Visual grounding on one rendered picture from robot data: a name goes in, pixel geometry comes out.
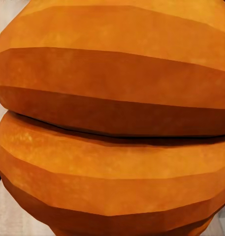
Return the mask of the pumpkin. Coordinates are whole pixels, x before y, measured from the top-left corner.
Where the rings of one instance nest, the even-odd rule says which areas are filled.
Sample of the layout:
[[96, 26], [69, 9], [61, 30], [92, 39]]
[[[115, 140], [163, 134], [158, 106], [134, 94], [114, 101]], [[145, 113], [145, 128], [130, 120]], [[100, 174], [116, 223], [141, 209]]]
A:
[[0, 103], [4, 187], [56, 236], [200, 236], [225, 207], [225, 0], [32, 0]]

